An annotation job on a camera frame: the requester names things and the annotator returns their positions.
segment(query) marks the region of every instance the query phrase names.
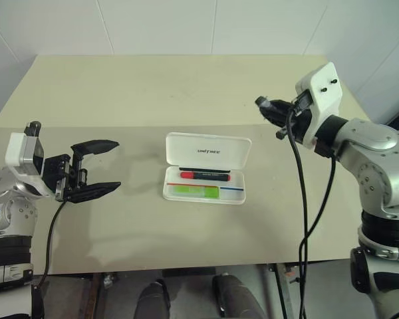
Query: black cable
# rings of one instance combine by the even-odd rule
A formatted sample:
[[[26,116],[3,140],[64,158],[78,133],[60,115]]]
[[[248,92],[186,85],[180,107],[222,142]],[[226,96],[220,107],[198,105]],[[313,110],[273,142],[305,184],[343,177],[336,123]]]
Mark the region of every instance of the black cable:
[[[300,312],[299,319],[304,318],[304,309],[305,309],[305,276],[303,275],[307,271],[307,197],[306,197],[306,186],[305,186],[305,177],[303,175],[303,165],[301,163],[301,158],[299,154],[299,150],[297,149],[297,145],[295,143],[295,137],[293,134],[293,130],[291,129],[291,119],[293,118],[294,110],[290,109],[287,114],[287,118],[285,120],[285,127],[287,129],[288,140],[290,142],[291,148],[293,149],[295,161],[297,163],[297,170],[299,171],[299,181],[301,188],[301,198],[303,200],[303,232],[305,237],[304,248],[305,248],[305,260],[302,265],[302,256],[299,255],[299,270],[300,270]]]
[[[303,166],[301,163],[301,158],[299,155],[299,150],[297,149],[297,145],[295,144],[295,137],[293,131],[291,129],[291,119],[293,118],[293,110],[290,110],[287,115],[287,121],[285,123],[288,138],[290,141],[291,148],[293,149],[293,153],[297,163],[297,169],[299,171],[299,180],[301,186],[301,194],[303,198],[303,219],[304,219],[304,232],[305,236],[303,237],[302,241],[299,245],[299,272],[300,272],[300,311],[299,311],[299,319],[306,319],[306,311],[305,311],[305,287],[306,287],[306,275],[307,275],[307,240],[311,236],[312,232],[315,230],[315,227],[318,225],[319,220],[322,217],[322,214],[325,210],[325,205],[327,204],[331,187],[333,185],[334,176],[335,176],[335,169],[336,169],[336,158],[334,154],[331,154],[331,172],[329,176],[329,180],[327,183],[327,189],[325,190],[324,198],[321,203],[321,207],[319,208],[319,212],[313,221],[312,227],[308,230],[307,229],[307,198],[306,198],[306,187],[305,187],[305,180],[303,176]],[[304,263],[302,264],[302,257],[303,257],[303,248],[305,249],[305,258]]]
[[[50,266],[50,254],[51,254],[51,241],[52,241],[52,234],[53,234],[53,226],[55,225],[55,221],[58,218],[59,213],[61,212],[62,208],[64,207],[66,201],[62,202],[62,204],[59,205],[58,210],[56,211],[55,215],[53,216],[51,225],[49,227],[49,234],[47,235],[47,246],[46,246],[46,265],[45,265],[45,271],[43,275],[41,276],[40,282],[38,283],[37,287],[41,287],[47,277],[47,273],[49,272],[49,266]]]
[[[327,204],[328,197],[330,195],[331,187],[333,186],[332,182],[334,181],[335,167],[336,167],[336,158],[335,158],[335,156],[331,156],[331,172],[330,172],[330,177],[329,177],[328,184],[327,184],[327,189],[325,190],[324,199],[322,200],[321,208],[319,208],[318,215],[316,216],[315,220],[313,221],[312,227],[307,232],[307,238],[309,238],[312,235],[312,232],[315,230],[315,227],[318,225],[319,219],[321,219],[321,216],[324,212],[325,205]],[[303,240],[300,243],[299,251],[301,251],[304,243],[305,243],[305,238],[303,238]]]

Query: person's leg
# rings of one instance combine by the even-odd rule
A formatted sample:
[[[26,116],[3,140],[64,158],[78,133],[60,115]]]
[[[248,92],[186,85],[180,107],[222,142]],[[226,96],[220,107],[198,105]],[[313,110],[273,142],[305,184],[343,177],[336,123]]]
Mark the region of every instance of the person's leg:
[[[158,279],[147,286],[139,296],[134,319],[168,319],[170,298],[164,281]]]
[[[235,276],[213,278],[213,290],[221,316],[231,318],[267,319],[251,291]]]

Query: red marker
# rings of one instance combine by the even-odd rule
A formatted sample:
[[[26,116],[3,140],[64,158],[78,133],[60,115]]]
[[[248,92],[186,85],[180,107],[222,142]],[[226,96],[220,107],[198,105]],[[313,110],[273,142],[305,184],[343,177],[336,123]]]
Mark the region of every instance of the red marker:
[[[220,173],[205,173],[197,171],[183,171],[180,173],[181,178],[187,179],[204,179],[208,181],[230,181],[231,176],[229,174]]]

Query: white plastic case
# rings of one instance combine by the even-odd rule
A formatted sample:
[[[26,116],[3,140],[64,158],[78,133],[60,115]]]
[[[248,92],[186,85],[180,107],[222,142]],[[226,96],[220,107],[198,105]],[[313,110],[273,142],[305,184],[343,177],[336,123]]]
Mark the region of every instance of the white plastic case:
[[[248,138],[169,133],[166,137],[166,157],[167,162],[172,166],[166,170],[164,198],[172,201],[219,204],[244,203],[245,182],[241,169],[245,166],[250,148],[251,140]],[[230,180],[185,179],[180,176],[183,172],[180,167],[230,171]],[[183,185],[184,188],[189,187],[194,192],[180,193],[179,185]],[[209,194],[209,192],[202,189],[213,189],[213,197],[204,197],[204,194]],[[218,192],[218,198],[214,197],[216,192]]]

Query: open case lid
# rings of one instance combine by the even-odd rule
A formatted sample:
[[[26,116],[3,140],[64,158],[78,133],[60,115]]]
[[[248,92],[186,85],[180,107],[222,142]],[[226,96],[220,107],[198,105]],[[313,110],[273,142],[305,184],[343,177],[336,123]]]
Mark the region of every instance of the open case lid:
[[[167,162],[186,168],[241,169],[250,147],[249,138],[175,132],[166,137]]]

